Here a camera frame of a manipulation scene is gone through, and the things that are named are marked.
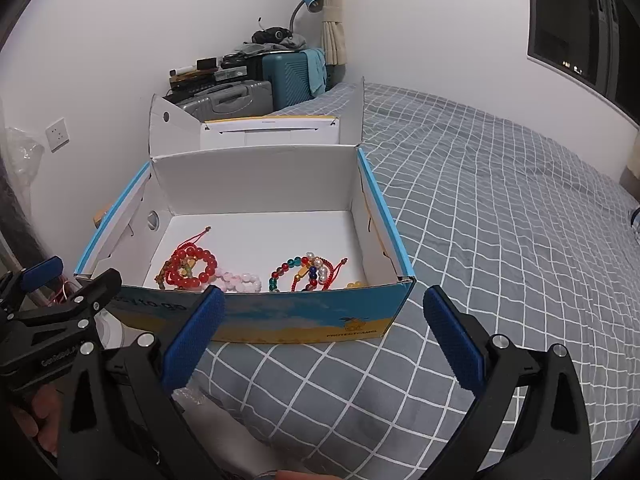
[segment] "curtain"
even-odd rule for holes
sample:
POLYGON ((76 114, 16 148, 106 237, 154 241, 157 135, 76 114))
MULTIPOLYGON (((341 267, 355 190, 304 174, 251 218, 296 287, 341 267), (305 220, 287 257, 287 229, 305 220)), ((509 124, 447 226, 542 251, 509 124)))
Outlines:
POLYGON ((347 63, 347 48, 342 26, 342 0, 324 0, 322 48, 324 48, 327 65, 347 63))

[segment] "teal suitcase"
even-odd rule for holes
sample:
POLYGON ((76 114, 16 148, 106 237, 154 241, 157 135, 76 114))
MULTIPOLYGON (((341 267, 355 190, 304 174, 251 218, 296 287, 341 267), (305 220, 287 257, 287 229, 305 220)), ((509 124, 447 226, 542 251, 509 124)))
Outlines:
POLYGON ((303 52, 267 54, 262 58, 262 78, 271 83, 274 111, 313 98, 303 52))

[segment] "bed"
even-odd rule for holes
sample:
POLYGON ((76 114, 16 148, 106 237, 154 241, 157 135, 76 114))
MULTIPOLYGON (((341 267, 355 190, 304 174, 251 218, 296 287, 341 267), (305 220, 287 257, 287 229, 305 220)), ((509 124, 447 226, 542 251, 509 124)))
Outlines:
MULTIPOLYGON (((340 114, 341 84, 284 114, 340 114)), ((340 478, 417 479, 472 402, 422 315, 440 284, 489 333, 567 346, 587 407, 593 474, 640 417, 638 207, 576 155, 437 96, 366 85, 363 149, 418 279, 382 338, 211 343, 194 379, 253 436, 340 478)), ((524 392, 485 464, 499 460, 524 392)))

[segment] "electrical outlet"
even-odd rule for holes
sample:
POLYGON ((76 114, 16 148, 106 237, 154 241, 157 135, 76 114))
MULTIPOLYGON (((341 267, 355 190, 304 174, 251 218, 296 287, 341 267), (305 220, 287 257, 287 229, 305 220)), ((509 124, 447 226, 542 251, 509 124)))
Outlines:
POLYGON ((52 124, 46 129, 47 140, 51 153, 69 142, 69 134, 66 131, 65 119, 60 119, 57 123, 52 124))

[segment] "finger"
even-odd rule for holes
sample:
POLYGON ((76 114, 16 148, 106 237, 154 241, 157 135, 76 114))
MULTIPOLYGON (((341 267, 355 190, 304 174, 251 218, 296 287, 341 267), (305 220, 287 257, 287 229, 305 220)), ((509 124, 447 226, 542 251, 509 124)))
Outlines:
POLYGON ((38 418, 47 418, 51 413, 59 413, 62 409, 60 394, 53 384, 45 384, 33 396, 31 401, 33 414, 38 418))
POLYGON ((58 451, 58 428, 60 426, 60 412, 52 412, 46 419, 45 425, 38 433, 38 442, 42 449, 56 454, 58 451))
POLYGON ((29 413, 17 408, 16 406, 9 406, 9 409, 11 410, 15 421, 18 423, 18 426, 20 426, 22 432, 26 436, 33 438, 38 434, 38 425, 29 413))
POLYGON ((276 480, 340 480, 340 479, 335 476, 297 473, 295 471, 278 471, 276 473, 276 480))

